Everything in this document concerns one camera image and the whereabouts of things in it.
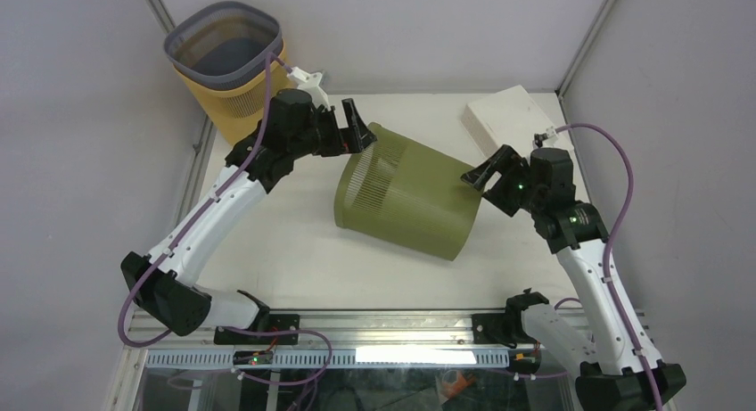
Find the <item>white perforated plastic basket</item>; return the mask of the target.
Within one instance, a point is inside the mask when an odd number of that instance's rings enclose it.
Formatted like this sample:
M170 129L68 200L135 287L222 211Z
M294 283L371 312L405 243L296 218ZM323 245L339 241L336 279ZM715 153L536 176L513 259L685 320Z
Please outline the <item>white perforated plastic basket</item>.
M535 148L534 135L566 124L554 93L532 93L513 86L465 105L460 121L484 157L501 145L527 155Z

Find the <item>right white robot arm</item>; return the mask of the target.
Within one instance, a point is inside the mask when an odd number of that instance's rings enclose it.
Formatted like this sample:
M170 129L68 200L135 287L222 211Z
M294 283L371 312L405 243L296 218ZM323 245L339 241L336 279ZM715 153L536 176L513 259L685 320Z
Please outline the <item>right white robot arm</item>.
M576 197L570 154L538 148L522 157L502 145L461 176L483 199L512 217L530 214L537 234L571 280L589 334L560 316L540 292L506 301L499 320L484 325L495 343L544 346L569 375L584 410L662 410L686 386L679 364L667 363L633 312L595 206Z

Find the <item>grey slatted waste bin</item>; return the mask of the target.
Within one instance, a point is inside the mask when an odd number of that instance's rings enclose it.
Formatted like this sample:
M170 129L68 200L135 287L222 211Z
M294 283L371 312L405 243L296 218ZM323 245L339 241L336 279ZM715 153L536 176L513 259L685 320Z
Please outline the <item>grey slatted waste bin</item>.
M232 90L264 69L269 52L284 46L273 16L237 1L211 4L177 25L163 42L174 67L212 90Z

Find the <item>green slatted waste bin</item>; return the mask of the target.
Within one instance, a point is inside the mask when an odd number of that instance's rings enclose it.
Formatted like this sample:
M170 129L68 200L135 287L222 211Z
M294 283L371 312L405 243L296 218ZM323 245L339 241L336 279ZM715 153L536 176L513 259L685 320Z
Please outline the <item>green slatted waste bin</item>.
M461 176L471 165L391 131L353 154L334 196L336 226L452 261L465 246L481 192Z

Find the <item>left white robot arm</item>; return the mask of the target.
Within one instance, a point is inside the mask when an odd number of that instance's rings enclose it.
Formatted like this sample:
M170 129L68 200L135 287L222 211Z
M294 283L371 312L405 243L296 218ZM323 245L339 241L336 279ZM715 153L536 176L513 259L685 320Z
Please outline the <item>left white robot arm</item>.
M149 252L122 260L129 299L166 327L186 336L203 326L234 330L247 345L263 342L269 308L251 294L198 284L216 248L242 215L269 196L306 156L360 154L376 142L353 99L341 102L346 126L332 106L316 105L299 89L286 88L268 101L257 128L238 141L206 195Z

